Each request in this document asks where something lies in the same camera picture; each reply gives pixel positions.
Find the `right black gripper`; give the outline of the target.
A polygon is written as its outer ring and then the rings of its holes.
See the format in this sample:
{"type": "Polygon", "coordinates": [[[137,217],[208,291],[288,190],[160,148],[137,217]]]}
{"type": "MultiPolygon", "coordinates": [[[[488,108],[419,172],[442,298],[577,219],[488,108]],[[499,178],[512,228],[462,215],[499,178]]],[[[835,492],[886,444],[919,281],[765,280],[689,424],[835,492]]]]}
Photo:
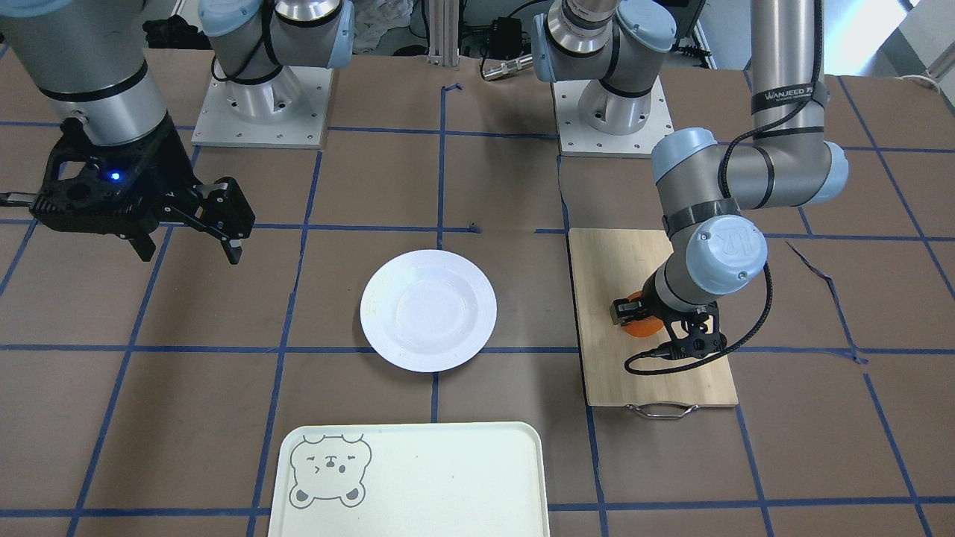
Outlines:
{"type": "Polygon", "coordinates": [[[81,120],[59,126],[31,215],[60,232],[124,236],[143,262],[153,260],[150,233],[163,222],[184,223],[219,241],[231,265],[255,214],[234,178],[212,184],[194,175],[170,116],[133,142],[93,144],[81,120]]]}

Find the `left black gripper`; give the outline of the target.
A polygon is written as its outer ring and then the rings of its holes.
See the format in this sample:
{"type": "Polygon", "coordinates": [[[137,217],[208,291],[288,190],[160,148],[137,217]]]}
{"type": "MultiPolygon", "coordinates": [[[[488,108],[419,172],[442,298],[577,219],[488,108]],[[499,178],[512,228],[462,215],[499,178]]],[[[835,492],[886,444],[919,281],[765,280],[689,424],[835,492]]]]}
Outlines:
{"type": "Polygon", "coordinates": [[[642,297],[624,297],[612,302],[612,323],[627,326],[651,318],[664,323],[669,341],[651,351],[651,356],[668,360],[681,358],[704,359],[727,349],[727,339],[720,332],[719,309],[716,302],[694,306],[690,310],[675,310],[651,290],[648,302],[642,297]]]}

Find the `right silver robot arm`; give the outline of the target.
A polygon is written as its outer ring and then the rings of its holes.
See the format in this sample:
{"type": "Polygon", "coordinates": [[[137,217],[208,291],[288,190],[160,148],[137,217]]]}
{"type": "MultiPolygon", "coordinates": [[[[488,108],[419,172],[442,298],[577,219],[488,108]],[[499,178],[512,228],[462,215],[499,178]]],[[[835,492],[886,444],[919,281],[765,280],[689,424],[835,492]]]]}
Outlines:
{"type": "MultiPolygon", "coordinates": [[[[60,120],[35,193],[5,192],[45,227],[112,235],[150,261],[152,232],[186,224],[230,264],[255,222],[232,177],[202,183],[134,33],[139,1],[4,1],[2,33],[60,120]]],[[[201,1],[214,51],[201,145],[317,147],[331,73],[354,50],[351,1],[201,1]]]]}

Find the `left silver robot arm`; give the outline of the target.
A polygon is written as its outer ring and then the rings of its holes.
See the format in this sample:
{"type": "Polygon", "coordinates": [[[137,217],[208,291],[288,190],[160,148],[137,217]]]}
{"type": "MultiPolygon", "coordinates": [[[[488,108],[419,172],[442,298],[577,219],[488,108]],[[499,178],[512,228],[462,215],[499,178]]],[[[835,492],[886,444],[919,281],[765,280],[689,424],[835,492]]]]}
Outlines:
{"type": "MultiPolygon", "coordinates": [[[[709,130],[685,128],[651,151],[672,253],[641,292],[612,303],[612,322],[668,340],[637,358],[689,371],[736,350],[720,331],[718,300],[763,275],[766,300],[746,343],[773,303],[768,245],[745,210],[825,203],[845,188],[848,160],[824,137],[824,3],[751,3],[751,131],[720,146],[709,130]]],[[[540,81],[586,81],[588,125],[628,135],[644,124],[651,90],[675,41],[673,16],[654,1],[554,1],[531,35],[540,81]]]]}

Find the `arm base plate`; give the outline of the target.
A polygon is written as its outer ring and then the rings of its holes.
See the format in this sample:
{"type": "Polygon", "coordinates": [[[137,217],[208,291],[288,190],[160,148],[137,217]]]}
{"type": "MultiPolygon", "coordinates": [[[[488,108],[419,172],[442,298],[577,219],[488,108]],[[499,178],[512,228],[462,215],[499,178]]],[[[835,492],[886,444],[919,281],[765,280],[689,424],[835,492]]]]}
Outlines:
{"type": "Polygon", "coordinates": [[[286,66],[271,81],[211,81],[192,142],[207,147],[322,147],[336,72],[286,66]]]}
{"type": "Polygon", "coordinates": [[[564,157],[650,157],[674,132],[661,78],[638,98],[610,94],[599,81],[551,85],[564,157]]]}

